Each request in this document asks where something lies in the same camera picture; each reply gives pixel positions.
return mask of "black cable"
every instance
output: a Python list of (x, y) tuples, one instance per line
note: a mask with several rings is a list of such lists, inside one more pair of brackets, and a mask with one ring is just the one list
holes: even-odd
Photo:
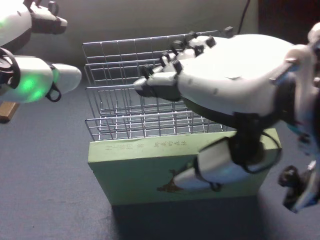
[(240, 24), (239, 24), (239, 28), (238, 28), (238, 33), (237, 34), (240, 34), (240, 32), (241, 32), (242, 24), (244, 23), (244, 19), (245, 19), (246, 12), (247, 12), (247, 9), (249, 7), (249, 4), (250, 4), (250, 0), (247, 0), (247, 2), (245, 4), (245, 7), (244, 7), (244, 10), (242, 12), (242, 16), (241, 16), (241, 20), (240, 20)]
[(282, 148), (280, 147), (280, 144), (277, 142), (277, 140), (275, 140), (272, 136), (270, 136), (268, 133), (265, 133), (265, 132), (262, 132), (262, 135), (270, 138), (274, 143), (275, 145), (277, 146), (277, 153), (276, 153), (276, 156), (275, 156), (275, 159), (272, 163), (268, 164), (267, 166), (264, 166), (256, 171), (252, 171), (250, 169), (248, 169), (248, 166), (247, 165), (243, 165), (242, 167), (244, 168), (244, 170), (249, 173), (249, 174), (258, 174), (258, 173), (261, 173), (267, 169), (270, 169), (272, 168), (274, 165), (276, 165), (280, 159), (281, 159), (281, 153), (282, 153)]

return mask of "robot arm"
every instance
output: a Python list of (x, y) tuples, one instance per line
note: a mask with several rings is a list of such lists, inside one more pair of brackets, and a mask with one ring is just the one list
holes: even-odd
[[(234, 136), (200, 150), (174, 176), (177, 187), (220, 191), (224, 184), (272, 167), (281, 148), (273, 139), (278, 154), (274, 162), (266, 162), (260, 138), (264, 129), (281, 120), (297, 129), (302, 150), (318, 159), (320, 93), (314, 86), (314, 72), (319, 23), (308, 38), (310, 44), (294, 46), (258, 34), (193, 36), (189, 43), (173, 44), (172, 53), (161, 57), (160, 67), (143, 67), (144, 77), (134, 83), (138, 94), (183, 100), (197, 114), (237, 130)], [(182, 52), (174, 51), (177, 45)], [(320, 166), (312, 166), (302, 176), (292, 169), (280, 176), (279, 183), (290, 187), (284, 205), (292, 212), (318, 201)]]
[(8, 0), (0, 9), (0, 101), (30, 103), (44, 97), (52, 102), (76, 88), (82, 78), (74, 66), (50, 63), (33, 56), (16, 56), (31, 33), (62, 34), (67, 21), (57, 16), (54, 1), (48, 8), (41, 0)]

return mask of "wall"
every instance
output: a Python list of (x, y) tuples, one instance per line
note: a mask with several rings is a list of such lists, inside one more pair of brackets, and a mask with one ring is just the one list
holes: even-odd
[[(56, 0), (68, 20), (63, 35), (34, 34), (18, 53), (82, 66), (82, 43), (238, 28), (247, 0)], [(41, 5), (47, 6), (49, 0)], [(258, 30), (258, 1), (252, 0), (242, 32)]]

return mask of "brown illustration on book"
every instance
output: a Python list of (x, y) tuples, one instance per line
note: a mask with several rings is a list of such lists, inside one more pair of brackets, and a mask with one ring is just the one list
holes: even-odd
[(171, 180), (167, 184), (165, 184), (161, 187), (157, 187), (156, 190), (159, 192), (167, 192), (167, 193), (175, 193), (178, 191), (182, 191), (183, 188), (176, 186), (174, 183), (174, 177), (177, 175), (176, 170), (174, 170), (174, 169), (169, 170), (169, 173), (172, 174)]

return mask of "metal grid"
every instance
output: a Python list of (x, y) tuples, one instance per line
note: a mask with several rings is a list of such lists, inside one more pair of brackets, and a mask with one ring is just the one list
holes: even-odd
[[(219, 31), (200, 35), (220, 36)], [(85, 124), (93, 141), (227, 131), (189, 110), (183, 101), (139, 96), (132, 83), (144, 64), (157, 67), (171, 42), (185, 34), (83, 44), (86, 89), (93, 118)]]

